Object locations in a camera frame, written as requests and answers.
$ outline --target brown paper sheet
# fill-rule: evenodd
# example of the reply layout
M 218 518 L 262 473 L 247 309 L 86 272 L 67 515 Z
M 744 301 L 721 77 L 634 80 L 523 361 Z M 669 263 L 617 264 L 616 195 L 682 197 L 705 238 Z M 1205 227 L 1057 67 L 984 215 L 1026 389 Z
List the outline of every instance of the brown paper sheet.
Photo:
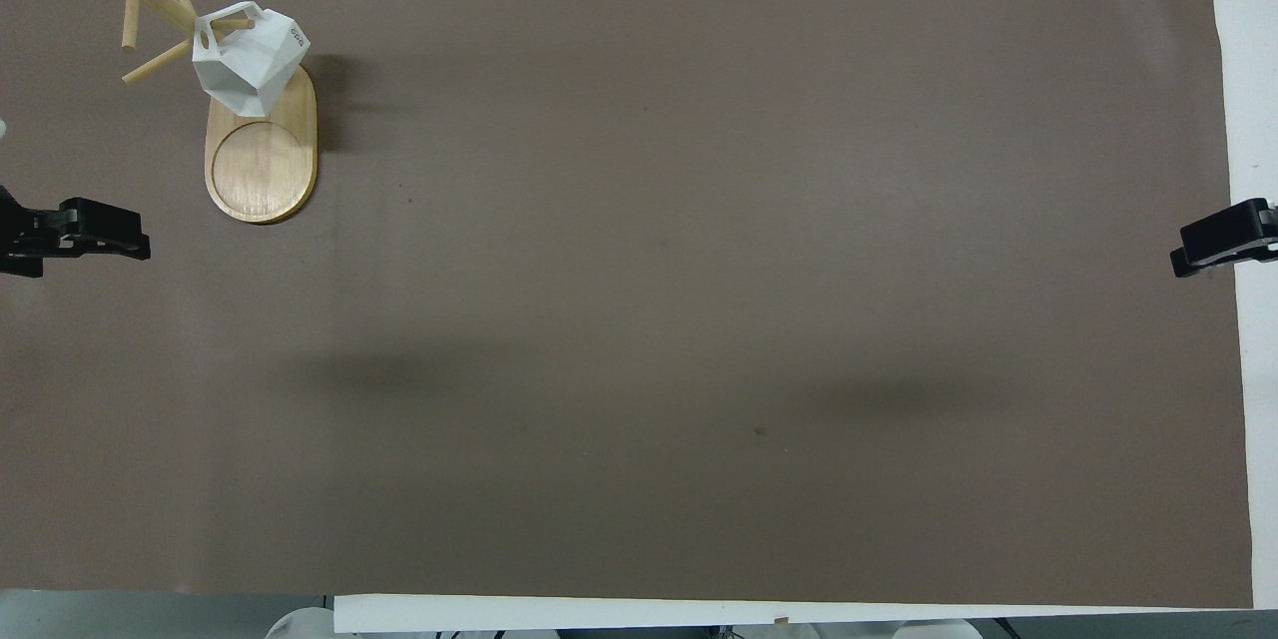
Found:
M 257 1 L 279 226 L 0 3 L 0 180 L 155 252 L 0 276 L 0 585 L 1250 606 L 1212 0 Z

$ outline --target white surface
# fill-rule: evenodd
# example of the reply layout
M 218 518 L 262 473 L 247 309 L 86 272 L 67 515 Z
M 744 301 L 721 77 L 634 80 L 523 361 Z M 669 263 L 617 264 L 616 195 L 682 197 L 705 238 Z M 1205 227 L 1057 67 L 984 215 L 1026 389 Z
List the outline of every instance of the white surface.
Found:
M 1278 202 L 1278 0 L 1215 0 L 1233 201 Z M 1278 608 L 1278 262 L 1235 271 L 1247 423 L 1251 585 Z
M 794 624 L 818 624 L 1190 611 L 1148 607 L 681 602 L 431 594 L 354 594 L 336 597 L 335 602 L 334 629 L 360 633 L 713 626 L 720 624 L 772 624 L 781 617 L 789 617 Z

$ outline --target white mug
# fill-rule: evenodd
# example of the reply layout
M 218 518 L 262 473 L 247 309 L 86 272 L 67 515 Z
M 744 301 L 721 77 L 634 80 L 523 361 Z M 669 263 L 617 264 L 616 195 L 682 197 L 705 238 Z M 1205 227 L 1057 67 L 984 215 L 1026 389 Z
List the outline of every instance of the white mug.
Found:
M 212 22 L 243 12 L 252 28 L 216 38 Z M 267 116 L 311 47 L 291 17 L 236 3 L 196 19 L 190 61 L 208 97 L 239 116 Z

